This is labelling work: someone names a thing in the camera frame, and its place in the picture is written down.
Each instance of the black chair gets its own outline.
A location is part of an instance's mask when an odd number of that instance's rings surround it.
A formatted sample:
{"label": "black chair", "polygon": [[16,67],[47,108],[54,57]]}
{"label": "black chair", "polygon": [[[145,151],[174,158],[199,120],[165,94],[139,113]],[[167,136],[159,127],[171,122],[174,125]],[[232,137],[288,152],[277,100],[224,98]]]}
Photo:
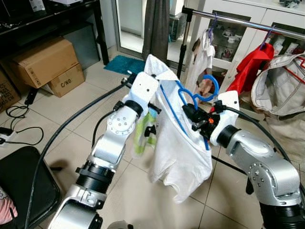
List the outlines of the black chair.
{"label": "black chair", "polygon": [[[31,184],[40,154],[35,147],[26,146],[0,160],[0,186],[14,201],[18,216],[1,225],[1,229],[24,229]],[[36,228],[51,215],[61,202],[61,192],[47,164],[39,170],[35,187],[29,228]]]}

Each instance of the clothes rack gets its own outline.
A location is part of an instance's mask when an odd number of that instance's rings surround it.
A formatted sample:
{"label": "clothes rack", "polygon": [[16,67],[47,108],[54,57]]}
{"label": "clothes rack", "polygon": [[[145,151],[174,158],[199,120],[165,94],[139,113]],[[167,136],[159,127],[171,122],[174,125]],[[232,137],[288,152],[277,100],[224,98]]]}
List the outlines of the clothes rack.
{"label": "clothes rack", "polygon": [[[183,7],[182,8],[182,13],[187,14],[186,17],[186,25],[185,25],[185,30],[184,30],[184,35],[183,35],[183,42],[180,48],[180,56],[179,56],[179,64],[178,64],[178,70],[177,70],[177,76],[178,78],[180,78],[181,75],[181,70],[182,70],[182,66],[183,66],[183,60],[184,60],[184,56],[185,56],[185,52],[186,52],[186,43],[187,43],[187,37],[189,34],[189,29],[190,29],[190,23],[192,20],[192,16],[199,16],[202,18],[209,18],[209,19],[214,19],[215,15],[211,14],[211,13],[206,13],[206,12],[201,12],[201,11],[197,11],[194,9],[190,9],[190,8],[186,8]],[[250,28],[254,28],[254,29],[258,29],[258,30],[263,30],[263,31],[271,31],[271,33],[274,34],[280,34],[286,37],[291,37],[291,38],[296,38],[298,40],[304,40],[305,41],[305,35],[304,34],[300,34],[297,32],[292,32],[292,31],[288,31],[288,30],[283,30],[277,27],[270,27],[270,26],[266,26],[266,25],[261,25],[258,23],[254,23],[254,22],[249,22],[249,21],[245,21],[245,20],[240,20],[240,19],[235,19],[235,18],[230,18],[230,17],[225,17],[225,16],[221,16],[221,15],[217,15],[217,20],[218,21],[224,21],[224,22],[230,22],[233,24],[239,24],[245,27],[250,27]]]}

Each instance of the silver rod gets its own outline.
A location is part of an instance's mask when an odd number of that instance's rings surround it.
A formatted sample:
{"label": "silver rod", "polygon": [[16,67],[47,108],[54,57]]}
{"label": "silver rod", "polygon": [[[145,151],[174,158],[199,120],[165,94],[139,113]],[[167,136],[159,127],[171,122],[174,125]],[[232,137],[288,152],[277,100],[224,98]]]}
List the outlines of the silver rod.
{"label": "silver rod", "polygon": [[[201,11],[197,11],[197,10],[193,10],[193,15],[204,17],[204,18],[209,18],[209,19],[214,19],[215,18],[214,14],[201,12]],[[271,33],[280,34],[280,35],[283,35],[283,36],[286,36],[286,37],[291,37],[291,38],[295,38],[295,39],[298,39],[298,40],[305,41],[305,35],[304,34],[300,34],[300,33],[297,33],[297,32],[291,32],[291,31],[288,31],[288,30],[282,30],[282,29],[279,29],[277,27],[274,27],[272,29],[272,27],[270,27],[270,26],[261,25],[261,24],[258,24],[258,23],[244,21],[244,20],[240,20],[240,19],[229,18],[229,17],[225,17],[225,16],[221,16],[221,15],[217,15],[217,20],[218,21],[224,21],[224,22],[231,22],[231,23],[234,23],[234,24],[239,24],[239,25],[242,25],[242,26],[246,26],[246,27],[250,27],[250,28],[254,28],[254,29],[258,29],[258,30],[263,30],[263,31],[272,30]]]}
{"label": "silver rod", "polygon": [[184,35],[183,35],[183,42],[182,42],[183,45],[186,45],[186,43],[187,43],[187,37],[189,35],[189,30],[190,30],[190,22],[187,21],[186,25],[185,25]]}

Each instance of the power strip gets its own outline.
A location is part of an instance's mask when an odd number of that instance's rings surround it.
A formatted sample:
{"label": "power strip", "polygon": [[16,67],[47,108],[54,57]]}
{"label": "power strip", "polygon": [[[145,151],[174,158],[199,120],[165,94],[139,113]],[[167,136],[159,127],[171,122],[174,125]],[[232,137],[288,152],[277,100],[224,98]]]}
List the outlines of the power strip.
{"label": "power strip", "polygon": [[[13,131],[10,135],[0,134],[0,139],[3,138],[5,141],[11,142],[16,137],[16,135],[17,133],[15,131]],[[9,143],[0,143],[1,148],[6,148],[8,145]]]}

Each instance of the gray curtain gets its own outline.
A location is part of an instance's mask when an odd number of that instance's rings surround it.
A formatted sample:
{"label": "gray curtain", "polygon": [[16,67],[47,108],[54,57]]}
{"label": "gray curtain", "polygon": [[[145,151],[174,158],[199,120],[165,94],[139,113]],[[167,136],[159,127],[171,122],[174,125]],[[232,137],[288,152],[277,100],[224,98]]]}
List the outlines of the gray curtain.
{"label": "gray curtain", "polygon": [[166,63],[168,31],[170,24],[170,0],[147,0],[143,58],[152,54]]}

